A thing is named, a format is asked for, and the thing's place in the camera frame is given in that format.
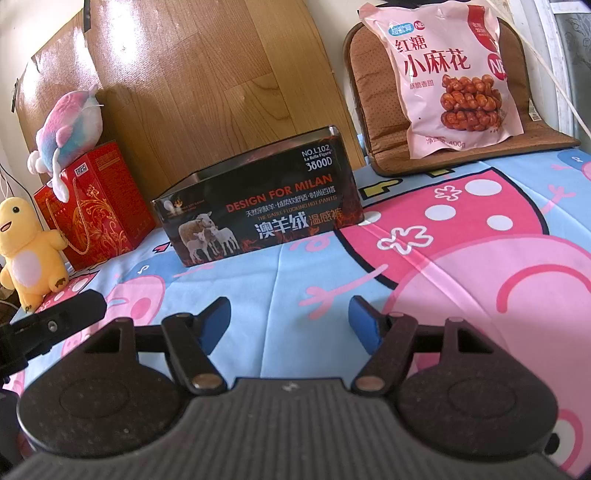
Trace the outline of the red gift bag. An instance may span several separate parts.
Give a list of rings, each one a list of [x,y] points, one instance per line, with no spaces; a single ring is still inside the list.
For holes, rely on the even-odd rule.
[[[34,194],[47,225],[60,230],[64,255],[80,271],[134,250],[155,227],[152,213],[116,142],[85,153],[60,175],[69,192],[63,203],[52,185]]]

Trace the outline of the pink blue unicorn plush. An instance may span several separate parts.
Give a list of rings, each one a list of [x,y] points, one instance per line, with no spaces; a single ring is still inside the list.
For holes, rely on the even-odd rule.
[[[51,176],[53,193],[62,203],[69,201],[69,190],[61,179],[61,172],[92,150],[103,132],[103,105],[96,98],[98,88],[95,84],[89,90],[63,95],[37,131],[36,149],[27,159],[31,174]]]

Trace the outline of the brown seat cushion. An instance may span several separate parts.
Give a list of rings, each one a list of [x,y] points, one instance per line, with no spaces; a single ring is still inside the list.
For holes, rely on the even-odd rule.
[[[577,147],[580,141],[554,130],[529,114],[532,102],[525,52],[517,32],[500,22],[502,58],[509,62],[509,90],[516,102],[524,133],[502,143],[457,152],[441,150],[424,159],[413,160],[407,143],[410,122],[399,101],[396,75],[379,38],[362,23],[349,30],[344,58],[349,73],[363,140],[370,166],[377,174],[396,176],[433,171],[470,162],[526,153]]]

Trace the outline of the pink fried dough snack bag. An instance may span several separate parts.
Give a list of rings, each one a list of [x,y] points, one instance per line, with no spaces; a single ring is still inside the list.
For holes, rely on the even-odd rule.
[[[490,8],[460,1],[415,9],[365,4],[359,16],[383,43],[396,74],[411,158],[523,134]]]

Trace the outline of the peppa pig blue bedsheet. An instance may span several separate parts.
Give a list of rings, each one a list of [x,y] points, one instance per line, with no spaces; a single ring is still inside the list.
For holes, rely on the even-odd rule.
[[[353,295],[428,324],[466,315],[541,376],[560,413],[548,457],[533,470],[578,475],[590,464],[590,183],[578,150],[490,160],[442,176],[386,179],[365,168],[363,224],[202,267],[185,268],[155,230],[132,253],[76,280],[109,298],[110,315],[157,323],[217,296],[232,305],[214,362],[245,385],[266,425],[242,418],[210,444],[189,427],[165,461],[147,457],[137,479],[436,478],[441,468],[398,439],[339,456],[308,434],[342,436],[329,419],[337,393],[301,394],[301,378],[349,381],[367,354],[346,320]],[[217,444],[228,439],[228,459]]]

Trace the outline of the wooden headboard panel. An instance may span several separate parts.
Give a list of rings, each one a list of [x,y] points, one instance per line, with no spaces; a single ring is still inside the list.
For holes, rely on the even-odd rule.
[[[88,1],[16,86],[28,147],[57,100],[97,88],[145,199],[200,168],[327,125],[363,165],[318,28],[301,1]]]

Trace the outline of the yellow duck plush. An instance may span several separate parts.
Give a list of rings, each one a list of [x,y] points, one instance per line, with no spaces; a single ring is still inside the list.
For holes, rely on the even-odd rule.
[[[15,290],[25,313],[34,312],[50,293],[62,291],[69,276],[61,252],[67,242],[58,230],[45,231],[26,200],[1,203],[1,285]]]

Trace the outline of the black sheep print box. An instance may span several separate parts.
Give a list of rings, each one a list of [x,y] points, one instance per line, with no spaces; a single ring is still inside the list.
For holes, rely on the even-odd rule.
[[[333,125],[198,170],[152,205],[185,266],[363,221],[345,144]]]

